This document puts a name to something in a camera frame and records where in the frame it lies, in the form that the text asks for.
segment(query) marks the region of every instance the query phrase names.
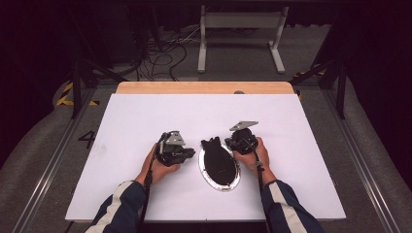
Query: hand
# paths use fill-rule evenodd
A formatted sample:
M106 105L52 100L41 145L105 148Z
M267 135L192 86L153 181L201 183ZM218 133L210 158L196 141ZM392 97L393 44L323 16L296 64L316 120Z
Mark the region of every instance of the hand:
M149 165L151 163L153 154L155 152L156 144L152 147L151 151L149 152L148 156L145 159L145 162L142 166L142 171L136 177L135 181L145 185L145 178L149 171ZM166 167L161 164L157 159L154 159L154 163L152 165L152 184L158 183L161 179L163 179L167 174L176 172L179 170L180 164L173 164L170 167Z
M261 168L263 169L263 172L262 172L263 185L266 185L267 183L276 180L276 177L273 174L273 172L270 170L269 155L267 153L266 147L264 146L263 140L260 137L257 137L256 151L257 151L257 155L261 162ZM246 168L252 171L256 177L258 176L258 167L256 165L257 161L256 161L255 154L253 152L242 155L238 151L234 151L233 155L237 161L240 161L243 164L245 164Z

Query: black mechanical device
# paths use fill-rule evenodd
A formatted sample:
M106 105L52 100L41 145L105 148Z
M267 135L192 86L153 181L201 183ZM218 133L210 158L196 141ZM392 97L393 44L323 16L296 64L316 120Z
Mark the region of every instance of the black mechanical device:
M234 131L231 138L224 139L224 142L231 150L236 150L241 154L247 154L254 151L258 146L258 140L252 131L248 128L258 124L257 121L240 121L235 126L230 128Z
M187 158L192 158L195 154L194 149L184 149L184 145L185 141L179 131L163 133L154 152L155 157L167 167L184 163Z

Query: white board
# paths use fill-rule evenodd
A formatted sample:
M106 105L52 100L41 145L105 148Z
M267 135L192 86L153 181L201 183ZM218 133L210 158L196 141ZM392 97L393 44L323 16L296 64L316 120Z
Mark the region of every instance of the white board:
M163 132L179 130L196 154L151 188L146 221L263 220L258 179L241 166L229 192L208 185L198 167L200 141L230 137L239 120L255 120L270 167L316 218L344 218L325 162L294 94L114 94L102 119L66 219L92 220L123 181L133 180Z

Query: striped sleeve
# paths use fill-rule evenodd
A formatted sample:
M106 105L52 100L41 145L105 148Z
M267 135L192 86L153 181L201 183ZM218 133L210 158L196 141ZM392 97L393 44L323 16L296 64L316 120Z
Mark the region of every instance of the striped sleeve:
M293 189L279 180L267 184L261 194L264 211L273 232L325 232L319 222L297 200Z
M137 182L124 182L100 206L86 233L135 233L139 210L145 202L145 191Z

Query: person's left hand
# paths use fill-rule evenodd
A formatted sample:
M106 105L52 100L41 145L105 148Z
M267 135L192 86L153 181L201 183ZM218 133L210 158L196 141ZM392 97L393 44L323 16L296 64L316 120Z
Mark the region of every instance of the person's left hand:
M149 165L151 163L153 154L155 152L155 146L152 147L151 151L149 152L148 156L146 156L145 162L142 166L142 171L136 177L135 181L140 183L141 185L145 185L145 178L149 171ZM161 179L163 179L167 174L176 172L179 170L180 164L173 164L170 167L166 167L161 164L156 158L154 159L154 163L152 165L152 184L158 183Z

